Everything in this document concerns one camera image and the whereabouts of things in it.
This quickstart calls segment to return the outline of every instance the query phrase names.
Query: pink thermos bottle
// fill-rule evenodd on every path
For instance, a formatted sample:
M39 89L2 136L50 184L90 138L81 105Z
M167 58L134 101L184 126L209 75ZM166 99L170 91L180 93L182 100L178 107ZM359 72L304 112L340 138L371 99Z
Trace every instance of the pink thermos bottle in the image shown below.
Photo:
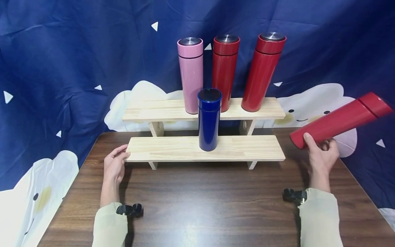
M203 40L189 37L177 42L185 111L198 113L198 92L203 88Z
M277 32L258 36L250 73L244 91L241 107L246 111L258 111L280 59L287 38Z
M391 112L391 107L380 97L370 92L295 130L290 134L290 137L298 148L303 149L307 146L303 139L303 134L306 132L313 137L316 143L321 143Z
M227 34L214 38L213 88L222 93L221 112L229 109L239 44L240 38L237 36Z

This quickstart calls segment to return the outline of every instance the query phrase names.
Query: sleeve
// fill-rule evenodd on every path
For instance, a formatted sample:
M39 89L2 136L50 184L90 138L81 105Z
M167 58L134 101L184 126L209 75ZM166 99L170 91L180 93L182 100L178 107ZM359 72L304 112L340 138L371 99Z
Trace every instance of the sleeve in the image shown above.
M301 204L301 247L343 247L339 232L339 209L331 193L309 188Z
M120 205L119 202L113 202L97 211L93 225L92 247L125 246L128 219L127 216L116 213Z

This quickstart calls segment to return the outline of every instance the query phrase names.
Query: finger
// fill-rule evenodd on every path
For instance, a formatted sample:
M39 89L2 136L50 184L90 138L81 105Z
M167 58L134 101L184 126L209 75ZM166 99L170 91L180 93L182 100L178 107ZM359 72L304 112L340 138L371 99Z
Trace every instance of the finger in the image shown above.
M120 147L117 147L116 149L112 150L112 152L110 153L110 155L112 157L115 157L117 154L119 154L120 152L124 151L126 148L128 147L127 144L124 144Z
M121 153L120 155L118 155L115 158L122 162L122 161L124 161L124 159L128 158L129 156L130 156L130 153Z
M339 149L337 148L336 140L333 138L329 140L329 149L336 150L337 152L339 152Z
M319 147L317 146L316 142L314 141L313 137L309 133L304 133L303 138L308 146L310 151L317 150Z
M323 143L321 143L321 149L324 151L328 151L329 150L329 143L328 141L324 141Z

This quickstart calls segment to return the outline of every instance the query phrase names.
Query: cloth backdrop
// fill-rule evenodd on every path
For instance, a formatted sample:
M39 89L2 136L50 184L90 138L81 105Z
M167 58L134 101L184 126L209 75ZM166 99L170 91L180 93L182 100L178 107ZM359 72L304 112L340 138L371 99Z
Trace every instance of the cloth backdrop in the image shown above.
M369 91L394 107L394 23L393 1L1 0L0 246L38 244L101 133L149 129L121 121L126 103L182 97L178 39L203 39L209 87L213 38L239 36L232 97L242 97L258 34L285 34L267 96L280 98L287 118L258 126L290 127ZM389 221L394 126L392 114L338 137Z

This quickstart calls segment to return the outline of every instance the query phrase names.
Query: bottle cap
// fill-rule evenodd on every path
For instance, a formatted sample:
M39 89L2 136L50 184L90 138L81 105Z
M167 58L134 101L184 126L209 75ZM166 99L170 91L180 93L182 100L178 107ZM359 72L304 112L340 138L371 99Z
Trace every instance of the bottle cap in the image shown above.
M282 52L286 40L286 36L277 32L260 34L255 50L264 54L278 54Z
M195 37L177 41L178 55L182 58L197 58L203 54L203 40Z
M382 100L376 94L369 92L358 99L366 108L369 109L377 118L385 116L393 112L391 107L387 105L384 100Z
M214 38L213 52L220 56L232 56L239 51L240 38L233 35L222 35Z
M203 111L218 111L221 108L222 93L218 89L202 89L197 98L197 105Z

